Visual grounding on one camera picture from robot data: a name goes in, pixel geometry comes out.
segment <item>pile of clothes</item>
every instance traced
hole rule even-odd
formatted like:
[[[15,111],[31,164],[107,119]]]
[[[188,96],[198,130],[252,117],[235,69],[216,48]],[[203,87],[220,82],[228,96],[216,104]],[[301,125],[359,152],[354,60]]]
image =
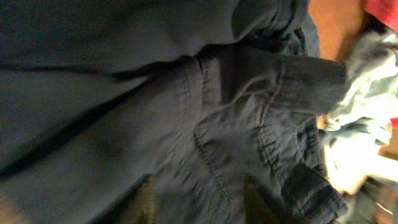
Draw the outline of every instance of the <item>pile of clothes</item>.
[[[7,1],[0,220],[330,223],[346,99],[304,0]]]

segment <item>dark clothing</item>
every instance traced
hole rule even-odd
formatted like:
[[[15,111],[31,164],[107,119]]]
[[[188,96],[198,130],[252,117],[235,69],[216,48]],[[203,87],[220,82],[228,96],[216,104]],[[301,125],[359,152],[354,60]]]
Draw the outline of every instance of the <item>dark clothing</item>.
[[[345,71],[255,41],[301,55],[300,2],[5,3],[0,194],[31,223],[91,223],[149,176],[159,223],[244,223],[249,178],[265,202],[328,223],[346,207],[320,175],[315,118],[345,94]]]

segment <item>red fabric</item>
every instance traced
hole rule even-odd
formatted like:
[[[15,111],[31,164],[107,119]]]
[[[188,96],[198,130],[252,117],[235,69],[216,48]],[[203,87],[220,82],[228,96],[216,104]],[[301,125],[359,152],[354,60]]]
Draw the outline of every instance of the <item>red fabric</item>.
[[[398,0],[368,0],[365,11],[398,32]]]
[[[391,119],[392,127],[398,128],[398,118]]]

